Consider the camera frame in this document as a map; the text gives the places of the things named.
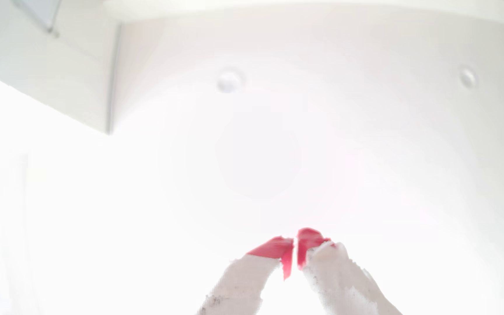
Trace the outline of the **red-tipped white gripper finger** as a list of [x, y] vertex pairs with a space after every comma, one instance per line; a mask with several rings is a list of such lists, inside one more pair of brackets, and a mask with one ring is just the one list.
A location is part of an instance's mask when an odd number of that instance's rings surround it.
[[277, 269], [292, 272], [294, 239], [274, 237], [232, 261], [206, 296], [197, 314], [257, 314], [262, 291]]
[[312, 228], [298, 231], [298, 269], [326, 314], [401, 314], [346, 247]]

